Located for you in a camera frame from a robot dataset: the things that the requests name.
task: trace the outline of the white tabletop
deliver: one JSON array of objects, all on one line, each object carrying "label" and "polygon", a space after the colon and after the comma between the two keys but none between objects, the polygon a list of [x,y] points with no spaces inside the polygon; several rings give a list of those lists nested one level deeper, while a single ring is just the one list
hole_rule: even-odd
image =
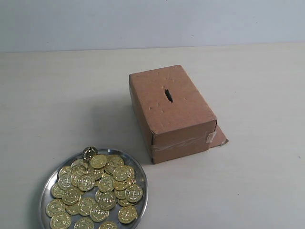
[{"label": "white tabletop", "polygon": [[[151,165],[128,75],[181,64],[230,142]],[[305,43],[0,54],[1,228],[38,229],[50,173],[87,145],[134,156],[139,229],[303,229]]]}]

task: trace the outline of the brown cardboard box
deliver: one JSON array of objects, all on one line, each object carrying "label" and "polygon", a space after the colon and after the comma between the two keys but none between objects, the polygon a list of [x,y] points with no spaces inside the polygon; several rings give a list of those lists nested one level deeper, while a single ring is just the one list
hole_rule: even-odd
[{"label": "brown cardboard box", "polygon": [[199,153],[228,141],[182,66],[130,74],[129,85],[153,163]]}]

